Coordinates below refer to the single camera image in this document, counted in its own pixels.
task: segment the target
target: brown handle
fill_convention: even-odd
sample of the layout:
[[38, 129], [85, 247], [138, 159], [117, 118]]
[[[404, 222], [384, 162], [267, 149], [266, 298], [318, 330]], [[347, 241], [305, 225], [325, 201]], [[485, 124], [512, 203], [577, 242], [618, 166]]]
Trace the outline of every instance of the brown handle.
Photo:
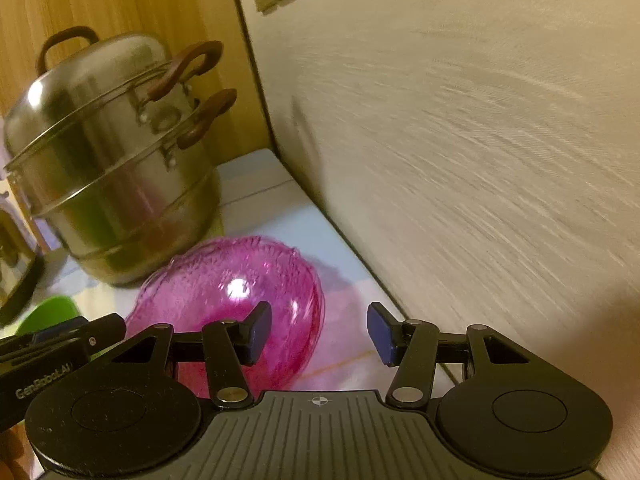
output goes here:
[[18, 249], [11, 240], [11, 235], [2, 224], [0, 224], [0, 258], [2, 258], [9, 267], [15, 267], [19, 258]]
[[233, 106], [236, 102], [236, 97], [238, 97], [238, 92], [235, 88], [226, 88], [204, 101], [196, 110], [196, 125], [176, 139], [175, 143], [178, 148], [181, 150], [190, 148], [204, 137], [211, 123], [216, 117], [222, 115]]
[[42, 231], [40, 231], [40, 228], [38, 227], [35, 220], [31, 216], [31, 207], [29, 206], [28, 201], [24, 196], [24, 193], [22, 192], [22, 188], [18, 184], [18, 180], [16, 179], [13, 173], [9, 173], [6, 176], [6, 181], [7, 181], [7, 184], [9, 184], [9, 189], [11, 189], [11, 192], [14, 194], [14, 198], [18, 204], [20, 213], [22, 214], [22, 217], [26, 220], [27, 225], [31, 230], [31, 233], [33, 233], [33, 235], [36, 237], [36, 241], [38, 242], [40, 249], [43, 252], [48, 253], [50, 250], [49, 245], [47, 244], [47, 241], [42, 235]]
[[[149, 101], [158, 101], [167, 95], [178, 81], [187, 81], [195, 75], [202, 75], [215, 67], [222, 56], [222, 43], [220, 41], [201, 41], [194, 43], [180, 54], [174, 57], [166, 73], [147, 90]], [[196, 68], [183, 76], [191, 61], [204, 55], [204, 60]]]
[[65, 30], [61, 30], [60, 32], [56, 32], [53, 36], [51, 36], [47, 41], [44, 42], [42, 48], [40, 49], [38, 59], [36, 60], [36, 72], [38, 73], [38, 77], [44, 75], [47, 72], [47, 61], [45, 60], [47, 51], [52, 46], [62, 43], [66, 40], [71, 40], [72, 38], [85, 38], [89, 42], [89, 44], [98, 43], [98, 41], [100, 41], [95, 31], [91, 27], [85, 27], [84, 25], [69, 27]]

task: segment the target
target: pink glass bowl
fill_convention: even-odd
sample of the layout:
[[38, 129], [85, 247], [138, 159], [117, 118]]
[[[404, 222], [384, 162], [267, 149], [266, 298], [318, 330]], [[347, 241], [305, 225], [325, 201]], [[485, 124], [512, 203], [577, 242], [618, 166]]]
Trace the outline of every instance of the pink glass bowl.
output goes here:
[[[211, 321], [242, 320], [263, 300], [271, 303], [271, 335], [244, 376], [254, 395], [285, 390], [316, 347], [324, 295], [311, 264], [271, 238], [215, 238], [174, 257], [140, 289], [126, 320], [127, 337], [160, 322], [176, 332], [199, 332]], [[178, 380], [209, 397], [204, 364], [181, 363]]]

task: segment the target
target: stainless steel pot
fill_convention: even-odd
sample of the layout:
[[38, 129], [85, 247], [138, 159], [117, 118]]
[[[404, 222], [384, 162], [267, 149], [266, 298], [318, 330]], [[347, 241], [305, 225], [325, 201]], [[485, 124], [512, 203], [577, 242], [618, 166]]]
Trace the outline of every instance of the stainless steel pot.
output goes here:
[[[47, 71], [47, 50], [75, 37], [91, 45]], [[221, 55], [219, 41], [205, 41], [170, 59], [153, 36], [99, 41], [88, 27], [44, 44], [40, 77], [5, 118], [6, 168], [31, 215], [96, 278], [142, 278], [206, 230], [218, 179], [198, 141], [236, 91], [194, 110], [187, 81]]]

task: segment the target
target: ridged black surface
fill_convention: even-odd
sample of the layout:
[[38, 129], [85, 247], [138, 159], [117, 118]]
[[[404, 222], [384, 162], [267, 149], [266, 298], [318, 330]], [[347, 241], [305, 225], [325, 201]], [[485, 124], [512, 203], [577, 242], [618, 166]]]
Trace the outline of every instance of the ridged black surface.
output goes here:
[[[318, 406], [319, 397], [327, 402]], [[254, 408], [216, 416], [187, 453], [136, 478], [497, 479], [453, 456], [421, 415], [390, 410], [374, 392], [267, 392]]]

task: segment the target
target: black device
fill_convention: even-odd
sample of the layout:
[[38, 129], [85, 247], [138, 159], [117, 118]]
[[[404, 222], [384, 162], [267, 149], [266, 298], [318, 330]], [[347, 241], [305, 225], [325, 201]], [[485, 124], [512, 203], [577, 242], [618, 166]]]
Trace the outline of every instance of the black device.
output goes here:
[[[372, 303], [369, 335], [398, 366], [385, 399], [369, 390], [254, 399], [242, 365], [257, 361], [270, 327], [265, 302], [202, 332], [156, 324], [57, 381], [25, 418], [43, 480], [600, 478], [606, 404], [489, 327], [440, 333]], [[174, 380], [179, 362], [205, 363], [210, 399]], [[438, 362], [462, 363], [465, 380], [431, 399]]]
[[44, 388], [87, 364], [91, 355], [122, 341], [124, 320], [82, 316], [50, 328], [0, 339], [0, 433], [24, 418]]

